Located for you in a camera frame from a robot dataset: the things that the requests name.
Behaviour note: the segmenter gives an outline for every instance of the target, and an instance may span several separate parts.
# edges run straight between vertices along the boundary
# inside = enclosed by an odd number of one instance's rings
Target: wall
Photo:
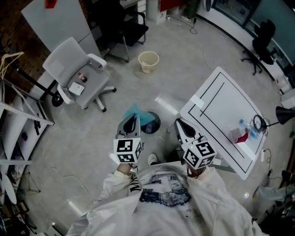
[[[8,47],[6,47],[8,44],[16,47],[15,51],[17,52],[23,51],[24,55],[17,60],[19,67],[33,79],[38,80],[44,72],[42,64],[50,52],[21,14],[21,10],[31,1],[32,0],[1,0],[0,31],[3,33],[2,45],[5,46],[6,52],[8,50]],[[87,19],[87,0],[79,1]],[[27,92],[33,87],[32,83],[28,82],[10,68],[6,72],[6,79]]]
[[[262,0],[252,19],[260,24],[271,20],[276,26],[274,40],[295,64],[295,13],[283,0]]]

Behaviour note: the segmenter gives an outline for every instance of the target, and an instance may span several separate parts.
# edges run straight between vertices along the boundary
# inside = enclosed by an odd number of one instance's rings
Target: trash can
[[[142,67],[142,71],[146,74],[151,74],[157,68],[159,56],[155,52],[145,51],[138,56],[138,61]]]

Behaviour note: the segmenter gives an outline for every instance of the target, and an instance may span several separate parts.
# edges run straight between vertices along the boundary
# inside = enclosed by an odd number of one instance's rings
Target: office chair
[[[267,46],[269,45],[269,43],[271,42],[271,38],[275,34],[276,26],[274,25],[273,22],[271,22],[270,20],[267,20],[267,22],[261,22],[260,28],[256,25],[254,30],[255,30],[255,33],[257,34],[257,37],[253,39],[252,45],[255,52],[259,56],[259,60],[264,61],[265,63],[269,65],[273,65],[273,60],[271,56],[277,53],[277,51],[273,49],[272,52],[269,52],[267,50]],[[246,50],[244,50],[243,53],[246,53],[249,56],[249,58],[243,58],[241,59],[241,61],[246,60],[253,64],[254,66],[253,75],[256,74],[256,67],[259,68],[260,70],[259,73],[261,74],[262,69],[260,66],[260,62],[256,58],[256,56],[253,53]]]
[[[60,44],[48,56],[43,68],[59,83],[57,89],[67,104],[76,102],[86,109],[95,100],[102,112],[105,112],[106,108],[98,95],[105,91],[116,92],[114,86],[107,86],[110,75],[106,61],[94,54],[87,55],[73,37]],[[81,81],[78,72],[86,76],[86,82]],[[68,90],[74,82],[85,87],[80,96]]]
[[[96,41],[98,45],[103,45],[108,48],[111,42],[121,43],[125,45],[127,59],[112,55],[117,59],[129,62],[129,52],[127,46],[132,47],[136,42],[144,44],[146,41],[146,26],[145,14],[142,12],[125,10],[118,0],[99,0],[93,5],[94,20],[99,25],[102,36]],[[143,18],[143,24],[124,21],[125,16],[130,14],[137,14]]]

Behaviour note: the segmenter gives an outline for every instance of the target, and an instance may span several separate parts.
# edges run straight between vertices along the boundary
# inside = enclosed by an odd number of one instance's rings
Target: shoe
[[[152,153],[147,158],[148,165],[151,165],[153,162],[159,163],[159,159],[155,153]]]

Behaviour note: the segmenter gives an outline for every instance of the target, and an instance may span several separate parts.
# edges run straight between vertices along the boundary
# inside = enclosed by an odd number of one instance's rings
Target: concrete floor
[[[46,146],[50,132],[58,127],[64,107],[55,108],[47,103],[56,124],[42,135],[33,152],[35,163],[27,170],[41,193],[25,197],[29,215],[38,231],[46,231],[54,222],[63,233],[67,232],[75,218],[91,207],[91,200],[99,197],[103,180],[116,168],[108,155],[113,149],[117,126],[134,103],[142,110],[156,112],[162,122],[155,134],[142,134],[145,147],[139,168],[147,165],[150,153],[155,152],[164,159],[178,145],[175,135],[169,135],[165,130],[217,66],[241,86],[265,117],[271,122],[276,121],[275,107],[280,105],[278,89],[265,72],[252,75],[252,65],[241,62],[243,49],[224,33],[200,20],[196,23],[196,35],[190,33],[187,25],[174,19],[159,26],[150,22],[148,25],[147,42],[130,48],[131,61],[128,64],[106,57],[112,84],[118,89],[114,94],[102,95],[106,113],[101,113],[94,103],[87,110],[77,104],[66,105],[60,126],[51,134]],[[151,75],[142,73],[137,61],[139,53],[146,50],[155,51],[160,56],[159,66]],[[291,122],[275,125],[266,139],[264,148],[269,148],[272,153],[272,177],[280,176],[281,170],[287,166],[292,146],[290,127]],[[268,163],[261,163],[260,159],[246,181],[237,175],[219,172],[227,190],[256,217],[261,217],[272,205],[272,202],[252,200],[253,192],[263,183],[267,173]],[[76,177],[62,177],[61,174],[76,176],[81,182]],[[278,187],[280,181],[271,180],[270,186]],[[247,199],[244,198],[245,192],[250,194]]]

